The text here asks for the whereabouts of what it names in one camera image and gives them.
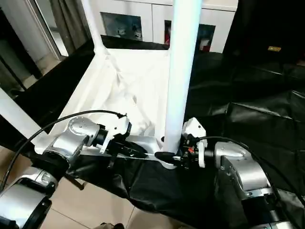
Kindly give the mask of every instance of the white cabinet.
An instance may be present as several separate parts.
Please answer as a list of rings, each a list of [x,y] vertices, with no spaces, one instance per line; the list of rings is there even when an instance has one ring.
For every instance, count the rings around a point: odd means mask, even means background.
[[[101,35],[153,41],[152,5],[121,0],[92,0]]]
[[[170,44],[173,0],[91,0],[101,35]],[[223,52],[237,0],[203,0],[196,48]]]
[[[173,6],[152,5],[153,42],[170,43]],[[223,52],[234,12],[202,9],[197,48],[202,51]]]

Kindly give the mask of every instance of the black cable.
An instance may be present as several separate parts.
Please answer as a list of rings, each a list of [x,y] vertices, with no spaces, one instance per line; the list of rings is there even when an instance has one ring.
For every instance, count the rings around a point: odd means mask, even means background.
[[[232,142],[235,143],[243,148],[245,148],[253,157],[254,159],[257,160],[257,162],[262,165],[262,163],[265,163],[266,165],[268,165],[271,169],[273,169],[284,181],[285,183],[292,189],[292,191],[295,193],[295,195],[297,196],[297,198],[299,199],[299,201],[303,204],[303,206],[305,207],[305,200],[303,199],[302,195],[297,191],[297,189],[293,186],[293,184],[288,180],[288,178],[273,164],[271,164],[269,161],[267,161],[266,159],[258,156],[256,153],[254,153],[246,144],[236,141],[234,139],[228,138],[228,137],[222,137],[222,136],[205,136],[205,137],[199,137],[196,138],[197,141],[201,141],[201,140],[205,140],[205,139],[216,139],[216,140],[220,140],[220,141],[226,141],[226,142]],[[295,219],[291,216],[291,214],[287,211],[286,207],[285,207],[285,203],[282,200],[280,194],[278,193],[277,188],[275,187],[274,183],[271,181],[270,176],[266,173],[267,179],[269,180],[270,186],[274,192],[274,195],[276,196],[276,198],[280,201],[282,208],[284,210],[284,213],[286,214],[288,220],[293,224],[293,226],[297,229],[301,229],[301,227],[297,224],[297,222],[295,221]]]
[[[6,170],[6,173],[3,177],[3,180],[2,180],[2,183],[1,183],[1,186],[0,186],[0,192],[2,192],[4,190],[4,187],[5,187],[5,184],[9,178],[9,175],[10,175],[10,171],[11,169],[13,168],[13,165],[14,163],[16,162],[17,160],[17,157],[19,156],[19,154],[21,153],[22,149],[29,143],[31,142],[31,140],[33,140],[35,137],[37,137],[42,131],[46,130],[47,128],[49,128],[50,126],[56,124],[56,123],[59,123],[63,120],[66,120],[68,118],[72,118],[72,117],[75,117],[75,116],[79,116],[79,115],[84,115],[84,114],[90,114],[90,113],[108,113],[108,114],[113,114],[113,115],[116,115],[118,116],[118,118],[122,118],[124,117],[124,115],[120,114],[120,113],[117,113],[117,112],[114,112],[114,111],[106,111],[106,110],[92,110],[92,111],[82,111],[82,112],[78,112],[78,113],[75,113],[75,114],[70,114],[70,115],[67,115],[65,117],[62,117],[62,118],[59,118],[49,124],[47,124],[46,126],[44,126],[43,128],[41,128],[39,131],[37,131],[36,133],[34,133],[28,140],[25,141],[25,143],[23,143],[23,145],[18,149],[18,151],[16,152],[15,156],[13,157],[13,159],[10,161],[10,164],[9,164],[9,167],[8,169]]]

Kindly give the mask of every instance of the wall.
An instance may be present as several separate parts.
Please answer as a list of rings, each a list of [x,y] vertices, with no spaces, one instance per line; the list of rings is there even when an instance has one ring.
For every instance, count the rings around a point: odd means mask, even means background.
[[[37,62],[50,50],[25,1],[0,0],[0,6],[24,48]]]
[[[49,0],[36,0],[38,6],[43,14],[44,19],[46,20],[49,28],[51,30],[56,30],[57,25],[54,19],[54,15],[52,13],[52,7]]]

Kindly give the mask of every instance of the white frame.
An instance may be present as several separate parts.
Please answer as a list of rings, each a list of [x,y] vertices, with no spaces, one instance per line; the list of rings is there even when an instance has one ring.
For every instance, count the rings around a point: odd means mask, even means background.
[[[201,9],[200,24],[216,26],[210,52],[223,52],[233,18],[234,12],[231,11]],[[152,5],[154,43],[164,44],[165,20],[173,20],[173,7]]]
[[[92,7],[94,19],[101,35],[106,35],[101,12],[139,16],[141,18],[142,41],[153,41],[152,5],[147,3],[117,1],[117,0],[93,0]]]

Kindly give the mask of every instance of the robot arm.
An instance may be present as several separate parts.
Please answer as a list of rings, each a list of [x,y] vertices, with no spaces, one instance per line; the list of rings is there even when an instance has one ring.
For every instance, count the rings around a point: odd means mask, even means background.
[[[76,117],[69,121],[67,129],[37,155],[33,165],[0,193],[0,228],[38,229],[51,207],[50,197],[60,179],[79,156],[83,146],[99,145],[101,153],[106,149],[120,150],[142,156],[140,147],[124,145],[131,124],[126,116],[120,118],[113,128]]]
[[[51,207],[49,198],[83,146],[96,146],[101,155],[111,156],[109,167],[118,153],[129,158],[147,158],[142,147],[125,140],[130,129],[126,116],[109,129],[88,118],[71,119],[66,131],[37,156],[22,176],[0,193],[1,228],[40,228]],[[246,149],[230,142],[217,142],[213,152],[206,150],[206,140],[194,141],[205,136],[205,130],[194,118],[183,126],[183,136],[184,143],[178,154],[157,152],[155,157],[184,168],[194,162],[204,168],[205,160],[212,158],[215,166],[231,179],[250,225],[258,229],[292,228],[276,204],[265,172]]]
[[[292,229],[265,172],[246,149],[234,143],[217,142],[213,157],[215,166],[224,170],[234,185],[250,225],[257,229]]]

